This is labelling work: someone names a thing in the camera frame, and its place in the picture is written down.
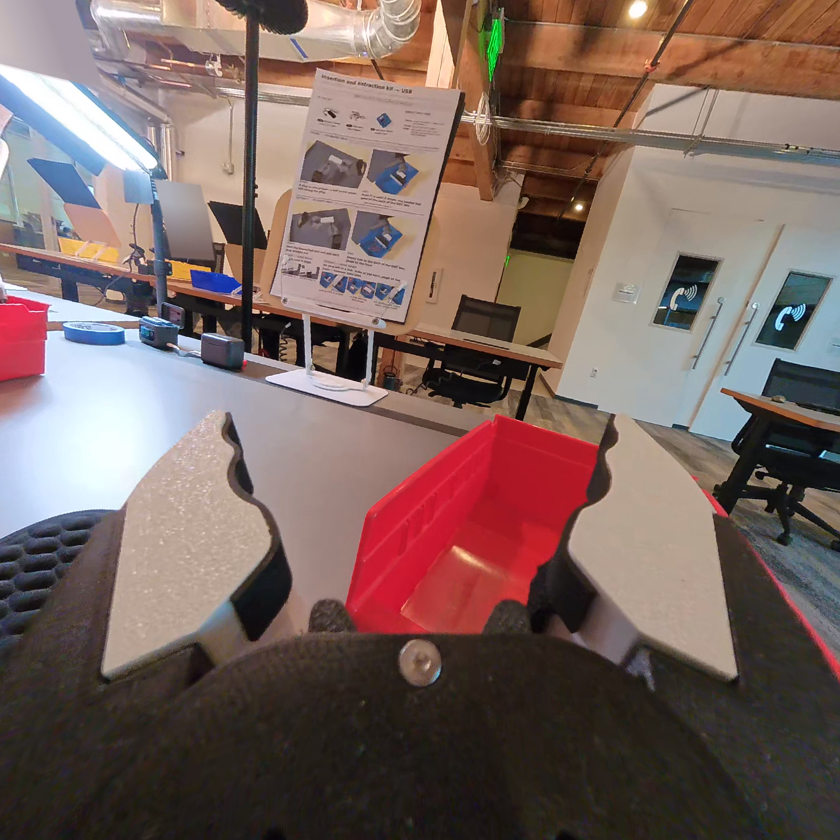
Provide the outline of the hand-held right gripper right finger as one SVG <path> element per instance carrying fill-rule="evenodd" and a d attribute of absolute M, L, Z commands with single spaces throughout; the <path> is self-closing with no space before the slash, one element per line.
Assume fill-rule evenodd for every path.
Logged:
<path fill-rule="evenodd" d="M 652 653 L 738 679 L 714 517 L 690 474 L 632 418 L 612 415 L 584 502 L 532 581 L 536 632 L 649 683 Z"/>

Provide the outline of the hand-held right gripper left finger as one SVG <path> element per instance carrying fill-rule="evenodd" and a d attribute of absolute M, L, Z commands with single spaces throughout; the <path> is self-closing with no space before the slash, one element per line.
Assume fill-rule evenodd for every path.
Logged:
<path fill-rule="evenodd" d="M 213 411 L 183 436 L 123 513 L 105 679 L 193 645 L 221 665 L 292 636 L 291 569 L 231 413 Z"/>

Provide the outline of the red plastic bin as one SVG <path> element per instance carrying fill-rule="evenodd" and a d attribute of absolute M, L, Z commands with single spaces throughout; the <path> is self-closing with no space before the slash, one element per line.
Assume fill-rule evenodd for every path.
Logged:
<path fill-rule="evenodd" d="M 48 311 L 47 303 L 21 297 L 1 305 L 1 382 L 45 372 Z"/>
<path fill-rule="evenodd" d="M 499 417 L 447 447 L 367 513 L 347 600 L 356 626 L 477 634 L 499 602 L 524 604 L 585 501 L 599 445 Z M 701 490 L 715 515 L 738 679 L 747 676 L 749 633 L 771 665 L 784 654 L 803 663 L 798 639 L 838 676 L 818 633 Z"/>

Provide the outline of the black office chair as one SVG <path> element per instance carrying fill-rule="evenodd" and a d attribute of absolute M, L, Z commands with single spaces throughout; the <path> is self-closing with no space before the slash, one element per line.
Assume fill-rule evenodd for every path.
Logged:
<path fill-rule="evenodd" d="M 839 373 L 777 359 L 761 395 L 776 403 L 791 402 L 838 418 Z M 746 412 L 749 419 L 731 442 L 738 457 L 746 434 L 755 425 Z M 764 501 L 765 510 L 777 514 L 783 529 L 778 543 L 790 544 L 791 520 L 799 515 L 832 536 L 831 548 L 838 552 L 839 532 L 803 504 L 808 490 L 838 493 L 838 435 L 787 423 L 773 424 L 759 455 L 759 466 L 741 499 Z"/>
<path fill-rule="evenodd" d="M 462 296 L 452 330 L 479 338 L 511 342 L 516 332 L 521 308 Z M 511 388 L 511 375 L 505 361 L 478 351 L 454 345 L 444 347 L 439 366 L 428 363 L 422 386 L 431 396 L 451 400 L 455 407 L 465 404 L 489 407 L 505 398 Z"/>

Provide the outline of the dark grey case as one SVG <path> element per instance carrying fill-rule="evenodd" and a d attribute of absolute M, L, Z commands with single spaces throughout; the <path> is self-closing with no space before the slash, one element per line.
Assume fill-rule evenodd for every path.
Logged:
<path fill-rule="evenodd" d="M 204 364 L 227 370 L 242 371 L 245 367 L 245 342 L 216 332 L 201 335 L 199 358 Z"/>

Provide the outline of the long wooden office desk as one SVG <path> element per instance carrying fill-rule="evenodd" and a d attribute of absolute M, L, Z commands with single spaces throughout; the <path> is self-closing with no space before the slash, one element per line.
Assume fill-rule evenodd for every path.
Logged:
<path fill-rule="evenodd" d="M 792 402 L 774 402 L 768 396 L 739 392 L 727 387 L 721 388 L 721 394 L 731 396 L 744 410 L 749 411 L 755 421 L 752 430 L 744 438 L 738 460 L 729 477 L 714 493 L 726 514 L 732 513 L 743 497 L 749 478 L 759 466 L 760 454 L 773 424 L 792 424 L 839 435 L 838 418 L 832 418 L 829 414 L 797 406 Z"/>

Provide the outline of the blue tape roll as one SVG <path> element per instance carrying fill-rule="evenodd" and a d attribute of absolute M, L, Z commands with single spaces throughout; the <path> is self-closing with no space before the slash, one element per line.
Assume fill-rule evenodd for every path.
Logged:
<path fill-rule="evenodd" d="M 93 346 L 119 346 L 125 344 L 125 329 L 105 322 L 68 321 L 62 324 L 66 340 Z"/>

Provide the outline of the black stand pole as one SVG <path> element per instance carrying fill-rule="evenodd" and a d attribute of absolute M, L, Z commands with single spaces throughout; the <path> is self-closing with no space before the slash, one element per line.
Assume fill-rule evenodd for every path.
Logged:
<path fill-rule="evenodd" d="M 150 176 L 150 189 L 152 202 L 150 205 L 152 232 L 154 239 L 154 280 L 157 317 L 164 319 L 164 307 L 167 303 L 167 239 L 165 235 L 165 222 L 159 198 L 159 193 L 154 177 Z"/>
<path fill-rule="evenodd" d="M 246 19 L 245 35 L 245 147 L 243 196 L 243 284 L 241 292 L 241 337 L 245 352 L 253 347 L 253 303 L 255 287 L 256 154 L 259 101 L 259 25 Z"/>

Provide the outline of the black light flag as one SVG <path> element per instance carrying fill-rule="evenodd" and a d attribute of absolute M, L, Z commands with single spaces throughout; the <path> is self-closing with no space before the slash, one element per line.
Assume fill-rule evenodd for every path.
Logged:
<path fill-rule="evenodd" d="M 217 221 L 229 245 L 243 245 L 244 208 L 241 205 L 209 201 L 207 206 Z M 268 246 L 266 231 L 255 210 L 253 224 L 254 248 L 266 250 Z"/>
<path fill-rule="evenodd" d="M 83 181 L 73 164 L 39 158 L 29 158 L 27 163 L 58 194 L 64 204 L 101 208 L 93 191 Z"/>

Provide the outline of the wooden workbench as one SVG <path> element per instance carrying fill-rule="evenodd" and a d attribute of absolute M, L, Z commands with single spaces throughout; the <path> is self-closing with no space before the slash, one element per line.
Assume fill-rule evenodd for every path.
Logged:
<path fill-rule="evenodd" d="M 16 276 L 35 283 L 44 293 L 68 301 L 107 307 L 109 297 L 121 300 L 122 310 L 137 314 L 133 303 L 152 310 L 155 302 L 154 278 L 126 266 L 54 253 L 41 248 L 2 244 L 2 262 L 11 266 Z M 239 315 L 240 297 L 195 287 L 189 280 L 167 279 L 167 298 L 189 312 L 204 313 L 219 319 L 222 313 Z"/>

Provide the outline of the white instruction sign stand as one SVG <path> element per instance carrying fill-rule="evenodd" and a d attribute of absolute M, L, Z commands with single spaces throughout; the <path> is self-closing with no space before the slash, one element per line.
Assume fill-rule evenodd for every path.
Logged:
<path fill-rule="evenodd" d="M 271 294 L 404 324 L 465 95 L 318 70 Z"/>

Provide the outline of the bright led light panel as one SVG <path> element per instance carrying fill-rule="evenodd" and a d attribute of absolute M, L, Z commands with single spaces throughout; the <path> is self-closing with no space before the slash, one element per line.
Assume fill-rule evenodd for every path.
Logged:
<path fill-rule="evenodd" d="M 2 65 L 1 103 L 92 175 L 111 165 L 166 177 L 151 144 L 84 86 Z"/>

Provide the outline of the black fuzzy microphone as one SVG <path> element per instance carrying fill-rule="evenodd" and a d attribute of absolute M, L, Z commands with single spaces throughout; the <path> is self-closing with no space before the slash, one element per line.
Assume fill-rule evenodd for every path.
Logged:
<path fill-rule="evenodd" d="M 295 35 L 308 23 L 307 1 L 217 1 L 231 14 L 277 35 Z"/>

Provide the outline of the green exit sign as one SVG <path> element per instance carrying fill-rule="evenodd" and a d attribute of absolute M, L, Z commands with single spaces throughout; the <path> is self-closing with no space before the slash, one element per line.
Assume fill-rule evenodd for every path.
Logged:
<path fill-rule="evenodd" d="M 479 32 L 479 45 L 486 59 L 489 83 L 494 81 L 499 60 L 505 48 L 505 9 L 491 5 Z"/>

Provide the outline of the silver ventilation duct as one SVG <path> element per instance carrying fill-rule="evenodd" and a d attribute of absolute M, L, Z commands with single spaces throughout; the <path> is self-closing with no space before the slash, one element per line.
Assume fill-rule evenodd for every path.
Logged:
<path fill-rule="evenodd" d="M 291 35 L 261 25 L 260 56 L 300 63 L 386 58 L 417 34 L 422 3 L 383 1 L 371 9 L 349 9 L 307 2 L 307 10 L 307 23 Z M 205 55 L 245 55 L 245 20 L 218 2 L 93 1 L 90 11 L 105 43 L 122 56 L 130 35 L 169 39 Z"/>

